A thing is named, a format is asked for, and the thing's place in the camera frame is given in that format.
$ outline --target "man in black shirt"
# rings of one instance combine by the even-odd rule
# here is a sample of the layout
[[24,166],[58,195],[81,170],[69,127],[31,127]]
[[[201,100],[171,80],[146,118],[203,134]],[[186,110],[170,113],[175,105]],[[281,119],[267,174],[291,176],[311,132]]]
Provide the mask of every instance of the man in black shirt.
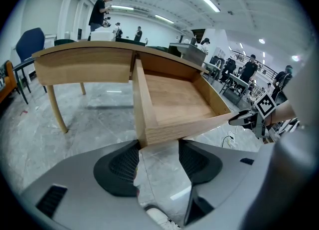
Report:
[[136,33],[135,33],[134,41],[140,42],[141,37],[142,37],[142,33],[143,33],[143,32],[141,31],[141,26],[138,26],[138,30],[137,30]]
[[285,71],[281,71],[278,73],[278,75],[275,77],[273,81],[275,90],[273,91],[273,94],[271,95],[271,97],[274,100],[276,100],[278,93],[282,91],[282,89],[286,86],[289,80],[292,79],[292,77],[293,77],[293,68],[290,65],[286,66]]
[[255,63],[256,56],[251,55],[250,61],[245,64],[245,66],[240,71],[240,79],[248,83],[249,80],[252,80],[257,72],[258,65]]
[[104,13],[111,7],[111,5],[105,7],[105,2],[108,1],[112,0],[97,0],[95,2],[89,21],[91,32],[103,25]]

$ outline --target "person in white shirt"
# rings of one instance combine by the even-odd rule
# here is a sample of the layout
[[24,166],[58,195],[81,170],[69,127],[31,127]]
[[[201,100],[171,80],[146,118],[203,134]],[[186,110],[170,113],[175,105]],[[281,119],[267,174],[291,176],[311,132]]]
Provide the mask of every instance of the person in white shirt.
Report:
[[120,29],[120,23],[119,22],[117,22],[116,24],[115,24],[115,27],[114,27],[114,30],[113,30],[113,38],[115,38],[116,37],[116,34],[118,33],[118,31],[119,31],[119,29]]
[[267,84],[267,88],[265,89],[268,94],[272,94],[271,92],[271,83]]
[[204,53],[208,54],[209,44],[209,38],[207,37],[200,43],[200,45],[197,48],[202,50]]

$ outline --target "metal railing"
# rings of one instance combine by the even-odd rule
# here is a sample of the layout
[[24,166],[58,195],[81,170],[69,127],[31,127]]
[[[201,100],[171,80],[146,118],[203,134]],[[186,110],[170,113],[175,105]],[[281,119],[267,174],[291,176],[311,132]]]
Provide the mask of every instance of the metal railing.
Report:
[[[236,51],[230,51],[230,58],[242,61],[244,65],[248,61],[250,61],[249,56],[243,55],[242,53],[236,52]],[[256,63],[258,65],[258,70],[257,70],[258,72],[260,72],[261,74],[264,74],[266,77],[270,78],[271,80],[275,79],[275,77],[278,74],[276,71],[272,70],[271,68],[267,67],[266,65],[264,65],[263,63],[257,60],[256,60]]]

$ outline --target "marble floor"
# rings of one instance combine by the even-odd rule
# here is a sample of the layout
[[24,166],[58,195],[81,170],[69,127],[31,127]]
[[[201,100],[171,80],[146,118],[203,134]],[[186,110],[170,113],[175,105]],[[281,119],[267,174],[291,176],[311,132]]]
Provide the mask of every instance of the marble floor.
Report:
[[[213,87],[220,91],[222,85],[215,81]],[[17,194],[69,156],[136,139],[132,84],[86,83],[85,88],[86,95],[82,95],[79,84],[54,86],[61,114],[69,128],[66,134],[60,131],[48,96],[37,79],[31,82],[31,94],[24,91],[28,105],[16,92],[0,104],[1,170]],[[223,99],[232,111],[239,110]],[[224,143],[227,149],[257,152],[263,145],[250,130],[228,123],[194,140],[221,146],[228,132],[234,134],[235,143],[230,147],[227,138]],[[140,151],[135,185],[140,189],[141,206],[158,205],[182,226],[190,181],[178,161],[177,142]]]

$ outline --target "curved wooden tabletop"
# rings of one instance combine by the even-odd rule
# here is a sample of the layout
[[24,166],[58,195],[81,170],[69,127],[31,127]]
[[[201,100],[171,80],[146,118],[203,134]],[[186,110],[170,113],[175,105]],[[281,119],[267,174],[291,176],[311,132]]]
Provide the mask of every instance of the curved wooden tabletop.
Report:
[[36,52],[32,55],[32,57],[37,58],[41,57],[43,55],[54,53],[58,51],[63,50],[69,50],[69,49],[75,49],[75,48],[86,48],[86,47],[108,47],[108,48],[120,48],[120,49],[127,49],[137,52],[145,52],[152,55],[157,55],[169,60],[177,61],[179,63],[185,64],[187,66],[190,66],[192,68],[198,69],[200,71],[203,71],[204,73],[208,73],[208,70],[202,68],[199,65],[194,64],[193,62],[190,62],[188,60],[184,60],[182,58],[179,58],[175,55],[172,55],[167,52],[163,52],[160,50],[156,50],[153,48],[141,46],[141,45],[135,45],[135,44],[128,44],[128,43],[122,43],[122,42],[113,42],[113,41],[82,41],[82,42],[75,42],[75,43],[68,43],[68,44],[62,44],[57,45],[54,47],[47,48],[45,50],[41,50],[39,52]]

